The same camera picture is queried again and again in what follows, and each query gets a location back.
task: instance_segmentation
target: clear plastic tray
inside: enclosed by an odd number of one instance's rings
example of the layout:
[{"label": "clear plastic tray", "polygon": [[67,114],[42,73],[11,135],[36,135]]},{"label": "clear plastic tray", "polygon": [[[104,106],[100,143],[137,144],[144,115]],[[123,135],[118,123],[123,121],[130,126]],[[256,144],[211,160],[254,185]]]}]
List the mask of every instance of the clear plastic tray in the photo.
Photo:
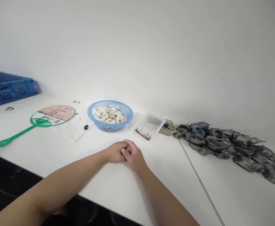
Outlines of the clear plastic tray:
[{"label": "clear plastic tray", "polygon": [[165,118],[144,113],[131,131],[143,141],[151,143],[165,122]]}]

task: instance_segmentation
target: hand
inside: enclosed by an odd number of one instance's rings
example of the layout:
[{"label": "hand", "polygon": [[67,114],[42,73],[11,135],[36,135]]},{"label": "hand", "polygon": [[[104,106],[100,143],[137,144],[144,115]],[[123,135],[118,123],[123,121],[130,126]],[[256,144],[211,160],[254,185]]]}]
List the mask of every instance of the hand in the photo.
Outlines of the hand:
[{"label": "hand", "polygon": [[122,148],[126,148],[128,144],[123,141],[116,142],[104,149],[105,156],[107,157],[107,162],[109,163],[119,163],[124,162],[126,159],[121,154]]},{"label": "hand", "polygon": [[147,171],[149,168],[145,162],[143,154],[140,149],[130,140],[124,140],[124,142],[128,145],[122,149],[123,156],[129,162],[133,171],[140,177],[142,173]]}]

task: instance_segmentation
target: dark floor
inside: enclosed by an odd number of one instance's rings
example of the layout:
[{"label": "dark floor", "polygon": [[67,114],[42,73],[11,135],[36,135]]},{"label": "dark floor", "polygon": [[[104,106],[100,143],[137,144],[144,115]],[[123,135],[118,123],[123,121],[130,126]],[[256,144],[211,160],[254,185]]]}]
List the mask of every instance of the dark floor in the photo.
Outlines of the dark floor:
[{"label": "dark floor", "polygon": [[[41,177],[0,158],[0,211],[40,180]],[[75,226],[139,225],[78,195],[66,205],[66,209]]]}]

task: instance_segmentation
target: blue basket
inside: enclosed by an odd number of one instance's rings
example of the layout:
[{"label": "blue basket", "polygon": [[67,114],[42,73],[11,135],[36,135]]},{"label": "blue basket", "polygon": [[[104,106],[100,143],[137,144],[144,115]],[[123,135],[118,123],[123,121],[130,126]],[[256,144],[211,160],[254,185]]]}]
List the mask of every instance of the blue basket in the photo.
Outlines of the blue basket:
[{"label": "blue basket", "polygon": [[0,72],[0,81],[0,104],[38,93],[31,78]]},{"label": "blue basket", "polygon": [[[119,106],[120,112],[124,115],[124,117],[127,118],[127,121],[121,122],[121,123],[116,123],[116,124],[109,124],[109,123],[104,123],[104,122],[100,122],[100,121],[96,120],[91,114],[92,109],[100,107],[101,105],[103,105],[104,107],[109,107],[109,105]],[[114,100],[102,100],[102,101],[95,102],[89,106],[87,113],[88,113],[89,118],[92,121],[94,121],[94,124],[100,130],[105,131],[105,132],[117,132],[120,129],[122,129],[127,123],[129,123],[133,118],[133,112],[132,112],[131,108],[129,108],[126,104],[123,104],[121,102],[114,101]]]}]

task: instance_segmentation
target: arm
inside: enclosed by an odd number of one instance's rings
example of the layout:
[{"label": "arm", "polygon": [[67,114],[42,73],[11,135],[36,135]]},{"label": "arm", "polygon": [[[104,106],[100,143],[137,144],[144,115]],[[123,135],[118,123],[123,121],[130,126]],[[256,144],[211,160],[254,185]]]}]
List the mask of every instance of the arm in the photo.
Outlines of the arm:
[{"label": "arm", "polygon": [[192,215],[148,168],[140,149],[129,140],[122,149],[123,156],[142,181],[150,200],[158,225],[199,226]]},{"label": "arm", "polygon": [[124,162],[124,142],[64,166],[33,186],[0,212],[0,226],[42,225],[74,197],[107,162]]}]

